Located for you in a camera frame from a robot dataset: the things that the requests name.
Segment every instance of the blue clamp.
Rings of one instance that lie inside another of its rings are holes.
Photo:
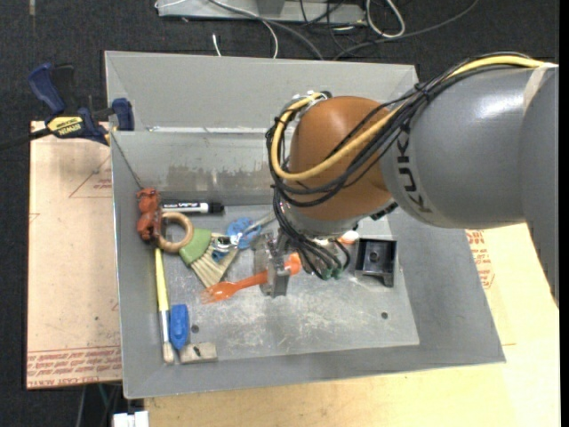
[[[28,75],[34,95],[52,112],[45,120],[46,130],[58,138],[84,138],[107,145],[108,131],[99,124],[102,118],[116,114],[120,130],[134,129],[134,117],[129,101],[118,98],[112,107],[98,112],[79,108],[73,93],[73,66],[54,67],[46,62]]]
[[[177,303],[170,308],[170,343],[181,350],[188,341],[189,314],[185,303]]]

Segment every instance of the cardboard sheet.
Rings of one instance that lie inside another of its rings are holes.
[[[29,389],[121,379],[114,245],[109,147],[32,142]]]

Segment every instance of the blue object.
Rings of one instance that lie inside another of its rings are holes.
[[[29,74],[28,82],[34,95],[49,106],[53,116],[57,116],[65,110],[65,101],[53,85],[52,70],[51,63],[44,63]]]
[[[102,125],[99,125],[99,123],[93,121],[89,109],[79,108],[77,110],[77,114],[81,116],[81,118],[85,123],[85,129],[79,135],[79,137],[107,145],[107,140],[105,139],[105,134],[107,134],[107,130]]]
[[[220,262],[228,255],[228,252],[220,252],[219,250],[212,251],[212,259],[214,262]]]
[[[185,303],[177,303],[170,308],[170,343],[181,350],[188,341],[189,314]]]
[[[251,220],[250,218],[246,217],[238,218],[237,220],[229,224],[227,235],[236,236],[238,234],[241,234],[243,231],[249,228],[253,223],[254,221]],[[239,244],[237,244],[237,248],[239,248],[239,250],[245,250],[246,248],[249,248],[251,241],[257,236],[259,236],[259,233],[260,233],[260,226],[257,226],[256,228],[250,230],[247,234],[242,235],[241,238],[239,239]]]
[[[112,108],[118,118],[118,129],[123,131],[134,130],[134,115],[131,103],[126,98],[117,98],[112,103]]]

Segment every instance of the black marker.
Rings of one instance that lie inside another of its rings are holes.
[[[222,203],[198,203],[189,201],[168,201],[162,203],[165,212],[181,212],[183,214],[220,214],[225,207]]]

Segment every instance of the gray carpet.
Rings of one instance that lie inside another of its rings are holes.
[[[155,0],[0,0],[0,143],[25,136],[28,122],[47,109],[34,97],[28,73],[40,63],[73,63],[76,94],[105,105],[105,50],[188,52],[215,55],[211,34],[221,36],[225,55],[268,57],[271,37],[254,21],[163,20]],[[474,0],[398,0],[413,32],[462,12]],[[278,30],[282,58],[312,53]],[[326,59],[339,53],[326,30],[303,29]],[[349,45],[347,38],[338,42]],[[559,0],[479,0],[457,21],[419,36],[378,44],[344,61],[411,63],[428,79],[467,56],[514,50],[559,62]],[[0,152],[0,425],[69,426],[76,421],[78,388],[26,391],[26,286],[28,226],[27,145]],[[46,245],[50,245],[46,236]]]

